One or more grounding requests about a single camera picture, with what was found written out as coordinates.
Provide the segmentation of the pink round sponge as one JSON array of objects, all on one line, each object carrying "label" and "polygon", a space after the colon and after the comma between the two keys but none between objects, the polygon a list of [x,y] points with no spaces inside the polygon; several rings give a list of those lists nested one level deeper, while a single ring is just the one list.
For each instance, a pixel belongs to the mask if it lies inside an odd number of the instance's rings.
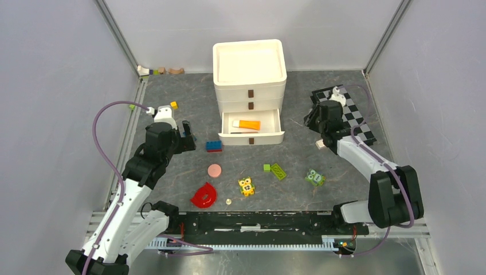
[{"label": "pink round sponge", "polygon": [[212,178],[217,178],[222,174],[222,168],[219,164],[211,164],[208,169],[207,173]]}]

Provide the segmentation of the orange cream tube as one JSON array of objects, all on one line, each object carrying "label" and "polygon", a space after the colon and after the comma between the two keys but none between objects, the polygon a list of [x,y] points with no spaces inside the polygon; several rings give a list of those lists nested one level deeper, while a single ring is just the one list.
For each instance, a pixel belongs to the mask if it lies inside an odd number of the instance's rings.
[{"label": "orange cream tube", "polygon": [[261,129],[261,122],[255,120],[233,120],[232,126],[235,128],[259,131]]}]

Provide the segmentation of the white three-drawer organizer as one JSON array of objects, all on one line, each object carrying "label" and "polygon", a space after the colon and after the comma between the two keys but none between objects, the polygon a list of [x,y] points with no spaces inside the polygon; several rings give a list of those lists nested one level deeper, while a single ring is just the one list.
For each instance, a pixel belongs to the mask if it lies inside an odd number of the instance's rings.
[{"label": "white three-drawer organizer", "polygon": [[[280,40],[220,42],[213,46],[213,83],[221,117],[220,141],[225,146],[280,144],[284,139],[280,115],[287,71]],[[235,128],[233,120],[261,122],[256,131]]]}]

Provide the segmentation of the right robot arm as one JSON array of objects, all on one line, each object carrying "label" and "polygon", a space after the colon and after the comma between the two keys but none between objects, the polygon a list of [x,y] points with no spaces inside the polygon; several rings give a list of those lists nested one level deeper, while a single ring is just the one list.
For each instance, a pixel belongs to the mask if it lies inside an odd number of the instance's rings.
[{"label": "right robot arm", "polygon": [[325,148],[352,164],[369,182],[367,200],[334,207],[331,227],[335,232],[345,234],[355,223],[410,228],[424,216],[416,170],[386,160],[356,136],[355,129],[344,124],[341,103],[315,103],[304,124],[320,134]]}]

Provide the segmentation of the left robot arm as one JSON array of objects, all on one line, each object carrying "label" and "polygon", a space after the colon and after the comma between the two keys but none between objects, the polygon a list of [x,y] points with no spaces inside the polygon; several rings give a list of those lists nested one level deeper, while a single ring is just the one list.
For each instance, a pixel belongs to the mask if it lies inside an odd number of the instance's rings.
[{"label": "left robot arm", "polygon": [[130,265],[157,234],[174,233],[180,218],[176,206],[157,202],[147,221],[128,228],[143,202],[153,191],[174,155],[196,149],[191,125],[183,131],[167,122],[146,127],[145,142],[128,160],[121,175],[123,184],[98,228],[80,250],[70,250],[65,262],[74,274],[128,274]]}]

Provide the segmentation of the beige small block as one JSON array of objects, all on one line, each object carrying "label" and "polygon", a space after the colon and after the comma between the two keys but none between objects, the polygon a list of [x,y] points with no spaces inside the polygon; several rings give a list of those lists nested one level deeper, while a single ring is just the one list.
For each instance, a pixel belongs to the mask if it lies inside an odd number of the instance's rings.
[{"label": "beige small block", "polygon": [[315,142],[315,145],[316,145],[316,147],[317,147],[319,150],[321,150],[321,149],[323,149],[323,148],[325,148],[325,147],[326,147],[322,139],[321,139],[321,140],[317,140],[317,141]]}]

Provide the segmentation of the black grey chessboard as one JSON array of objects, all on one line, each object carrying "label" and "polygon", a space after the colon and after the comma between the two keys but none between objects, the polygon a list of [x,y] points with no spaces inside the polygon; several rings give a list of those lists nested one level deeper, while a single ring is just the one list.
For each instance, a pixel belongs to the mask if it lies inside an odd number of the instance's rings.
[{"label": "black grey chessboard", "polygon": [[[338,88],[339,93],[345,97],[346,104],[343,107],[343,122],[346,128],[357,126],[363,122],[363,115],[359,111],[357,105],[353,101],[351,95],[345,88]],[[311,92],[311,100],[314,104],[327,101],[331,98],[333,87],[318,89]],[[377,139],[367,123],[363,123],[354,131],[355,135],[368,146],[373,145]]]}]

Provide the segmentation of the blue red duplo brick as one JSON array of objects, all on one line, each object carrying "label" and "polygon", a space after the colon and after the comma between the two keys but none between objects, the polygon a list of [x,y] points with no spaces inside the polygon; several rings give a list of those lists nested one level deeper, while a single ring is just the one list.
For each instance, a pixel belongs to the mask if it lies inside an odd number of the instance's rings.
[{"label": "blue red duplo brick", "polygon": [[205,150],[207,152],[222,152],[223,144],[222,141],[209,141],[205,144]]}]

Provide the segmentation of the red arch brick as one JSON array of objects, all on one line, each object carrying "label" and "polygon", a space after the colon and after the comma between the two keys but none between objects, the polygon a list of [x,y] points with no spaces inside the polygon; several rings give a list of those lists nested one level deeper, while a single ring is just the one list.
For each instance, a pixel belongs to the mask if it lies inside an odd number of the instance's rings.
[{"label": "red arch brick", "polygon": [[195,192],[190,202],[199,209],[206,209],[212,206],[216,200],[217,190],[212,184],[206,182]]}]

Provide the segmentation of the lime green flat brick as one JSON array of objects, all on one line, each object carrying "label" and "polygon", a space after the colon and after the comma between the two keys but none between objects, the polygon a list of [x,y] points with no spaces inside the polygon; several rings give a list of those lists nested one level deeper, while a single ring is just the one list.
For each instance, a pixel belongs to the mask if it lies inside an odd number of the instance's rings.
[{"label": "lime green flat brick", "polygon": [[283,180],[287,177],[287,174],[285,173],[285,171],[277,163],[271,165],[270,169],[271,169],[271,172],[274,174],[274,176],[278,180]]}]

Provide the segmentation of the wooden arch block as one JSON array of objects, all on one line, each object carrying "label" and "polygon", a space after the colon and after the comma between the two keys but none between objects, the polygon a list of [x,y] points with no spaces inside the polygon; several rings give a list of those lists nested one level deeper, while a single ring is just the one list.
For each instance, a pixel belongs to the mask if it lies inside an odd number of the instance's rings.
[{"label": "wooden arch block", "polygon": [[167,72],[169,74],[184,74],[185,70],[184,68],[170,68]]}]

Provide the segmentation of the white corner block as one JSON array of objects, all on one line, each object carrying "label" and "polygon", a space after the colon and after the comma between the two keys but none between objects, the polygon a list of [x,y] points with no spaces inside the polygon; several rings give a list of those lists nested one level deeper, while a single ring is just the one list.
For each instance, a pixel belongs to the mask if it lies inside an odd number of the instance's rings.
[{"label": "white corner block", "polygon": [[151,70],[148,68],[144,68],[141,65],[138,65],[136,68],[136,71],[139,75],[139,77],[146,77],[150,75]]}]

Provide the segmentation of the yellow owl brick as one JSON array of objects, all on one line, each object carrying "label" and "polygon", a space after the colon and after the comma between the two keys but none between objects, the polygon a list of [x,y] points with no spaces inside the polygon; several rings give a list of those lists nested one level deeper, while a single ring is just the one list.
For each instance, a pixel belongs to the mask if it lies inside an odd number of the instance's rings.
[{"label": "yellow owl brick", "polygon": [[251,177],[246,177],[244,179],[240,179],[238,181],[238,185],[240,186],[240,191],[241,194],[244,195],[245,197],[249,197],[254,195],[255,193],[255,187],[252,182]]}]

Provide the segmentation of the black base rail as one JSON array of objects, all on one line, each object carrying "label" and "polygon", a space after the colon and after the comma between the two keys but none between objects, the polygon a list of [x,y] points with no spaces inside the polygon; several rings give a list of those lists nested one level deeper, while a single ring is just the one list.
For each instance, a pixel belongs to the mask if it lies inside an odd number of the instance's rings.
[{"label": "black base rail", "polygon": [[323,236],[367,235],[362,223],[338,221],[329,211],[180,212],[165,234],[198,245],[318,245]]}]

